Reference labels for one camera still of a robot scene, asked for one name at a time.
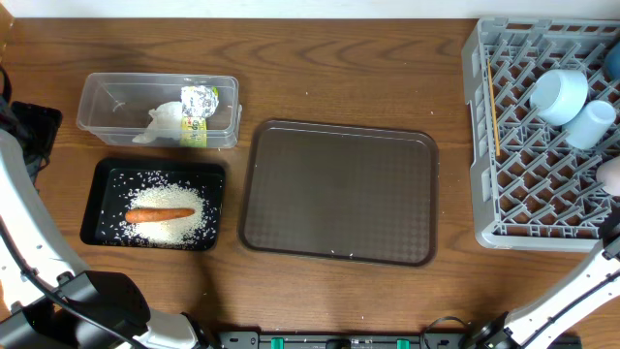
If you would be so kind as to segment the white tissue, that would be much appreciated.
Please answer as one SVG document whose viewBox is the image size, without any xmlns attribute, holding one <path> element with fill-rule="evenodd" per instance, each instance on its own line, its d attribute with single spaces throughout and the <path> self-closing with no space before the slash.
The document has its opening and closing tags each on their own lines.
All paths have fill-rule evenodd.
<svg viewBox="0 0 620 349">
<path fill-rule="evenodd" d="M 145 131 L 133 137 L 133 143 L 152 143 L 159 138 L 180 140 L 182 103 L 167 102 L 148 112 L 151 121 Z"/>
</svg>

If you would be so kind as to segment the orange carrot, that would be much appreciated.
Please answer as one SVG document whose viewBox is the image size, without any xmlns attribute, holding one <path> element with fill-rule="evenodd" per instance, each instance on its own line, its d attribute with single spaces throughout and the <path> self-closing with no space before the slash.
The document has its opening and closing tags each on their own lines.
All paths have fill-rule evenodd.
<svg viewBox="0 0 620 349">
<path fill-rule="evenodd" d="M 185 218 L 193 215 L 192 208 L 136 208 L 125 214 L 125 220 L 131 224 L 152 223 Z"/>
</svg>

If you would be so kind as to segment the yellow snack wrapper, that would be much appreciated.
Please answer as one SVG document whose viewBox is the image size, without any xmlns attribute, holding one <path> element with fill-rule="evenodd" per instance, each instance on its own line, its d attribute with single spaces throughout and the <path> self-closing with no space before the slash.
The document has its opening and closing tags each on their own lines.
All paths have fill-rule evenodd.
<svg viewBox="0 0 620 349">
<path fill-rule="evenodd" d="M 214 115 L 218 106 L 219 90 L 215 86 L 181 88 L 181 146 L 207 147 L 207 119 Z"/>
</svg>

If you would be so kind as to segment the pile of white rice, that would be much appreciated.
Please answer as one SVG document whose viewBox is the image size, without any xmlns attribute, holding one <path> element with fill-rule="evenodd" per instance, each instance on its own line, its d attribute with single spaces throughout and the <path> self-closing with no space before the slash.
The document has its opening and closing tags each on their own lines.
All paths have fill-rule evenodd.
<svg viewBox="0 0 620 349">
<path fill-rule="evenodd" d="M 207 250 L 217 239 L 224 189 L 219 174 L 115 169 L 110 173 L 96 220 L 102 245 Z M 137 208 L 191 208 L 188 217 L 129 223 Z"/>
</svg>

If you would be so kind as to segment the wooden chopstick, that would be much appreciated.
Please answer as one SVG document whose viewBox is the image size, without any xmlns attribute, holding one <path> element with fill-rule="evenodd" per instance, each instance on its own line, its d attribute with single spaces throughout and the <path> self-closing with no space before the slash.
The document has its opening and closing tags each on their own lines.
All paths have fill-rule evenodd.
<svg viewBox="0 0 620 349">
<path fill-rule="evenodd" d="M 494 83 L 492 76 L 492 67 L 490 59 L 487 59 L 487 78 L 488 78 L 488 86 L 489 86 L 489 96 L 490 96 L 490 108 L 491 108 L 491 117 L 492 117 L 492 126 L 493 126 L 493 139 L 495 144 L 495 157 L 498 158 L 501 153 L 500 146 L 500 137 L 499 137 L 499 127 L 498 127 L 498 119 L 496 112 L 496 101 L 495 101 L 495 91 L 494 91 Z"/>
</svg>

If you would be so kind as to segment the light blue bowl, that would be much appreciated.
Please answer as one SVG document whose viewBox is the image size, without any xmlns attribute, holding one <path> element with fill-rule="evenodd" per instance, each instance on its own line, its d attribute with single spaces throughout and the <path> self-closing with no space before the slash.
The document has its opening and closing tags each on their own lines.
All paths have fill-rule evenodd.
<svg viewBox="0 0 620 349">
<path fill-rule="evenodd" d="M 571 121 L 583 107 L 588 94 L 586 76 L 576 70 L 550 70 L 535 82 L 529 98 L 538 118 L 551 126 Z"/>
</svg>

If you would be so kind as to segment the dark blue plate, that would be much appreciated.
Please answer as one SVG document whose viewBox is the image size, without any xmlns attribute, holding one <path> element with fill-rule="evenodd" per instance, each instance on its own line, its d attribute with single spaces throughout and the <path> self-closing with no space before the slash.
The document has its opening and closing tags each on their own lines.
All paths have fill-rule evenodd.
<svg viewBox="0 0 620 349">
<path fill-rule="evenodd" d="M 617 43 L 606 55 L 604 70 L 613 80 L 620 78 L 620 44 Z"/>
</svg>

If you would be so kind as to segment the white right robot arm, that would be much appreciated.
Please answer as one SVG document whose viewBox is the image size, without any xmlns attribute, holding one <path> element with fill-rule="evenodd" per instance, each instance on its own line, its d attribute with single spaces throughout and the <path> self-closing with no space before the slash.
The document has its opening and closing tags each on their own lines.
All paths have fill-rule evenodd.
<svg viewBox="0 0 620 349">
<path fill-rule="evenodd" d="M 599 229 L 586 259 L 544 296 L 507 312 L 462 341 L 463 348 L 547 348 L 563 332 L 619 296 L 619 210 Z"/>
</svg>

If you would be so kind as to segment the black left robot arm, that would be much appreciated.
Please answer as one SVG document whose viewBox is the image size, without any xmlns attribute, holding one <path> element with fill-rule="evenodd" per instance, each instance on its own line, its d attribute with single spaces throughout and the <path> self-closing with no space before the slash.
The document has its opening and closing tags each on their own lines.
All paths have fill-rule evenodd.
<svg viewBox="0 0 620 349">
<path fill-rule="evenodd" d="M 1 323 L 4 348 L 208 348 L 189 315 L 150 308 L 125 274 L 92 270 L 64 239 L 35 187 L 59 111 L 14 112 L 1 75 Z"/>
</svg>

